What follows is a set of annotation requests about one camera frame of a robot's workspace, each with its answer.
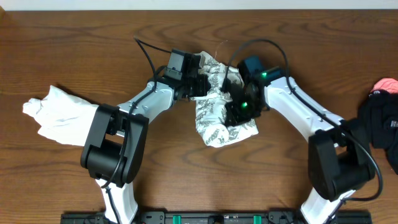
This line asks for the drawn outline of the white fern print dress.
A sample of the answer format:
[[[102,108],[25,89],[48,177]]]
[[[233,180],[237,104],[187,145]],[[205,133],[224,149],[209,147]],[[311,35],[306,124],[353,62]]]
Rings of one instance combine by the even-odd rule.
[[[208,78],[210,89],[206,96],[191,97],[196,103],[195,127],[203,142],[211,147],[223,147],[250,138],[259,133],[254,119],[237,126],[226,126],[227,110],[225,104],[232,101],[229,93],[221,91],[225,78],[238,86],[244,82],[237,68],[227,67],[205,51],[201,57],[199,74]]]

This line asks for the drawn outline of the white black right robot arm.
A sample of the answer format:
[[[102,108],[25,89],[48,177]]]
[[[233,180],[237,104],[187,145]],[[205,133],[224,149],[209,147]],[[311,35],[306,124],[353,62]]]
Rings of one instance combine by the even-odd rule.
[[[308,177],[312,190],[296,222],[333,223],[337,211],[367,182],[379,175],[364,127],[345,120],[307,95],[287,70],[265,69],[257,56],[238,63],[243,82],[229,79],[221,89],[230,93],[226,125],[257,118],[263,109],[281,114],[308,142]]]

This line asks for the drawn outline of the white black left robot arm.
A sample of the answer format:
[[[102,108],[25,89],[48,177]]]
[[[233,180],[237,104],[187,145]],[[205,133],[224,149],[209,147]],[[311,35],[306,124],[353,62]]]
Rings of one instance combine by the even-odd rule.
[[[139,172],[149,124],[182,98],[205,96],[204,56],[173,49],[146,87],[117,106],[99,105],[80,164],[101,187],[109,223],[132,223],[138,211],[132,181]]]

